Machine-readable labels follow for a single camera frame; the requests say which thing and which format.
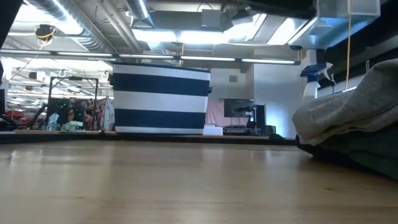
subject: wooden surface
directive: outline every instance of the wooden surface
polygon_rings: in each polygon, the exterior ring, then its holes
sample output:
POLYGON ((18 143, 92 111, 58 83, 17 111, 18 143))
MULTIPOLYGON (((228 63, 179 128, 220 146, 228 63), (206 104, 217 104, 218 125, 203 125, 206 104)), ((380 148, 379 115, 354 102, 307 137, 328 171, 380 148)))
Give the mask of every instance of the wooden surface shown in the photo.
POLYGON ((290 146, 0 146, 0 223, 397 223, 398 183, 290 146))

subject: ceiling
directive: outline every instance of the ceiling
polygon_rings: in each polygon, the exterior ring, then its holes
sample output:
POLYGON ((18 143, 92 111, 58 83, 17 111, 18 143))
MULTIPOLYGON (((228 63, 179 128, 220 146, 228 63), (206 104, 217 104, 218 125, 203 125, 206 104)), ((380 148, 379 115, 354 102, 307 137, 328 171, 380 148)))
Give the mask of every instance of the ceiling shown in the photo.
MULTIPOLYGON (((119 26, 130 27, 131 18, 126 12, 125 0, 109 0, 118 12, 118 16, 123 20, 124 24, 116 23, 119 26)), ((75 5, 83 13, 83 15, 90 22, 90 29, 96 29, 103 36, 105 41, 118 53, 134 53, 132 48, 121 37, 118 28, 109 21, 104 11, 97 6, 97 0, 73 0, 75 5)), ((201 1, 176 1, 176 0, 149 0, 149 6, 152 12, 154 11, 169 11, 169 12, 190 12, 192 14, 200 13, 202 9, 220 10, 228 5, 229 1, 208 1, 203 3, 201 1)), ((286 20, 286 17, 267 15, 264 22, 260 24, 256 38, 258 41, 251 42, 237 42, 233 44, 176 44, 164 43, 165 48, 171 54, 184 54, 194 56, 220 56, 220 57, 247 57, 247 58, 276 58, 296 60, 297 53, 290 50, 288 46, 268 46, 267 41, 271 39, 272 34, 277 28, 286 20)), ((40 24, 53 24, 53 20, 48 15, 32 9, 32 6, 22 5, 20 11, 11 27, 9 36, 7 37, 3 48, 4 49, 24 49, 24 50, 39 50, 43 43, 39 41, 34 35, 34 31, 40 24)), ((148 45, 143 42, 138 42, 139 47, 144 53, 152 53, 148 45)), ((67 37, 62 32, 56 34, 51 40, 51 43, 42 48, 50 51, 72 51, 72 52, 86 52, 87 50, 75 41, 74 38, 67 37)), ((109 83, 105 72, 111 72, 112 68, 108 62, 103 61, 78 61, 78 60, 59 60, 59 59, 44 59, 44 58, 2 58, 7 61, 8 65, 12 67, 11 89, 9 93, 34 93, 34 98, 46 101, 46 95, 49 92, 48 86, 44 84, 49 83, 49 76, 57 76, 60 72, 66 72, 67 75, 99 78, 99 96, 112 96, 113 92, 108 88, 109 83), (47 76, 42 80, 33 80, 29 78, 30 72, 43 73, 47 76), (32 85, 34 91, 26 88, 26 85, 32 85)), ((208 61, 186 61, 183 63, 184 67, 195 68, 237 68, 245 72, 250 65, 242 65, 240 63, 229 62, 208 62, 208 61)), ((70 86, 93 86, 93 83, 88 81, 70 81, 64 80, 58 83, 58 87, 54 88, 53 94, 71 95, 65 87, 70 86)), ((77 95, 93 95, 94 88, 83 89, 77 95)), ((18 98, 33 98, 31 96, 21 96, 18 98)))

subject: gray blanket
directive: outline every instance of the gray blanket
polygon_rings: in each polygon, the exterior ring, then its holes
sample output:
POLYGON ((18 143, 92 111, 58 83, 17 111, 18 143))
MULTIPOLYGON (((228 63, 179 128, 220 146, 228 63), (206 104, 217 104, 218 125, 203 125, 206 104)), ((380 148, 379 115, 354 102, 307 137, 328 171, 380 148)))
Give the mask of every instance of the gray blanket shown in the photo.
POLYGON ((398 59, 373 66, 353 91, 303 103, 293 115, 302 144, 352 131, 374 132, 398 121, 398 59))

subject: striped box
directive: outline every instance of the striped box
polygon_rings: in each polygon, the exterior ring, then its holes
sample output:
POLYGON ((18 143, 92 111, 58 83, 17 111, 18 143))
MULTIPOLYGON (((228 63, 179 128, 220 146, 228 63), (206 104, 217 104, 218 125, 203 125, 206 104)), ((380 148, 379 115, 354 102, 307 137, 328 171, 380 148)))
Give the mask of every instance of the striped box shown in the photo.
POLYGON ((209 84, 205 70, 115 63, 116 132, 203 134, 209 84))

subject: clothes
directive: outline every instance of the clothes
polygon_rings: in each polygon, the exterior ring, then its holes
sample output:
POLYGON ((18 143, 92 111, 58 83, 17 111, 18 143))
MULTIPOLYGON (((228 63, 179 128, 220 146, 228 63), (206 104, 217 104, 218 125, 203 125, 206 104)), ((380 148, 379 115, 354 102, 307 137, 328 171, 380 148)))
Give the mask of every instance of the clothes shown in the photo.
POLYGON ((353 91, 303 103, 293 115, 302 144, 352 131, 374 132, 398 121, 398 59, 373 66, 353 91))
POLYGON ((297 146, 320 159, 344 166, 373 170, 398 179, 398 123, 374 133, 335 135, 317 146, 297 146))

